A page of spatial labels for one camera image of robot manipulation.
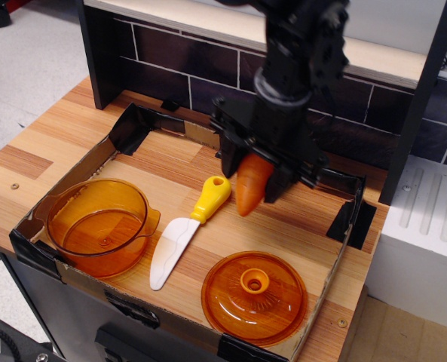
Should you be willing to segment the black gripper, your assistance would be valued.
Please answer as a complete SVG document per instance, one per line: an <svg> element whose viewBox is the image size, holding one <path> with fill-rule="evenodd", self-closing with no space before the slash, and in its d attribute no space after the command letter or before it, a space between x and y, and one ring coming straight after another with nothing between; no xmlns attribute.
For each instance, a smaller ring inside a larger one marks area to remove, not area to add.
<svg viewBox="0 0 447 362"><path fill-rule="evenodd" d="M210 124L219 135L224 176L233 176L251 152L274 166L265 203L273 204L298 181L316 187L329 159L310 136L311 97L309 90L285 95L264 88L250 101L214 98Z"/></svg>

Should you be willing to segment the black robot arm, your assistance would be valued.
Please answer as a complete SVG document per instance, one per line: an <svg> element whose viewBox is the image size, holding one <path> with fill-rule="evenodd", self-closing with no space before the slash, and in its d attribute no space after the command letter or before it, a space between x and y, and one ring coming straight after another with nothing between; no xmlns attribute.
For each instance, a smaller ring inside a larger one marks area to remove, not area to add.
<svg viewBox="0 0 447 362"><path fill-rule="evenodd" d="M344 55L346 1L248 1L265 15L266 58L254 76L252 102L214 99L210 124L219 135L222 172L231 177L249 154L272 164L267 203L294 183L315 187L329 159L311 136L308 107L330 95L348 64Z"/></svg>

